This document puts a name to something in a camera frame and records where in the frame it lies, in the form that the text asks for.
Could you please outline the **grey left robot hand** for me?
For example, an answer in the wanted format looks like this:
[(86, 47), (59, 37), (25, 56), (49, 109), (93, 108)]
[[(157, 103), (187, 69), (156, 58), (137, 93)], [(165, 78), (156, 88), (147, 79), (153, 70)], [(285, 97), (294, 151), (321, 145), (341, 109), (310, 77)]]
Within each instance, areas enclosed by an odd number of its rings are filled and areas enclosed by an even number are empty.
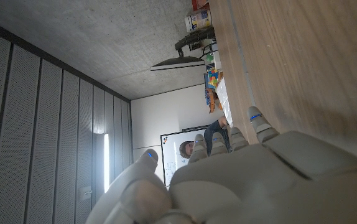
[(169, 185), (148, 149), (97, 201), (88, 223), (357, 223), (357, 157), (297, 131), (278, 133), (248, 109), (257, 144), (238, 128), (198, 134)]

